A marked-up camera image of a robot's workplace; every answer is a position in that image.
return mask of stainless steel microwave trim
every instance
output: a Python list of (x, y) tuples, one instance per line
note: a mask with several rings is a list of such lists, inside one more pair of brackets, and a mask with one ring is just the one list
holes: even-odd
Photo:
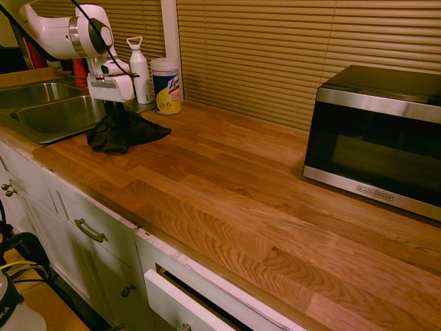
[(369, 184), (338, 176), (337, 174), (315, 169), (308, 165), (303, 169), (303, 176), (441, 221), (441, 208), (435, 205), (430, 205)]
[(380, 112), (421, 121), (441, 123), (441, 107), (410, 101), (375, 97), (329, 88), (319, 88), (317, 101), (351, 107), (371, 112)]

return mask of black microwave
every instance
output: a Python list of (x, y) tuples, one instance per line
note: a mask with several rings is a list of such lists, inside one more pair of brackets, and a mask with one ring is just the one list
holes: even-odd
[(441, 75), (349, 66), (323, 83), (303, 175), (441, 221)]

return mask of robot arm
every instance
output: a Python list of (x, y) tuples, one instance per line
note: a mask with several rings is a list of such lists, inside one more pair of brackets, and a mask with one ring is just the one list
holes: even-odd
[[(87, 58), (88, 88), (92, 98), (116, 102), (134, 98), (132, 80), (113, 62), (101, 38), (78, 8), (73, 17), (40, 17), (29, 5), (33, 1), (0, 0), (0, 10), (34, 41), (36, 49), (46, 59)], [(104, 9), (94, 5), (82, 5), (81, 9), (91, 18), (118, 64), (129, 71), (129, 65), (117, 59)]]

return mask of stainless steel sink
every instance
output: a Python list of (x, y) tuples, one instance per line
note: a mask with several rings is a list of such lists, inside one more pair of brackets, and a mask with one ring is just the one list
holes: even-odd
[[(0, 124), (35, 143), (52, 143), (93, 128), (105, 116), (102, 100), (67, 78), (0, 90)], [(124, 103), (132, 112), (154, 108), (136, 99)]]
[(101, 100), (86, 95), (16, 110), (10, 116), (48, 141), (54, 134), (61, 139), (93, 128), (105, 110)]
[(8, 88), (0, 90), (0, 109), (37, 106), (81, 94), (83, 94), (82, 89), (59, 82)]

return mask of yellow label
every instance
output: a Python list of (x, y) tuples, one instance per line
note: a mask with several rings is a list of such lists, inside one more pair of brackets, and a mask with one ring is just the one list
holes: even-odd
[(181, 110), (179, 91), (169, 94), (168, 88), (164, 88), (156, 96), (156, 106), (160, 112), (178, 112)]

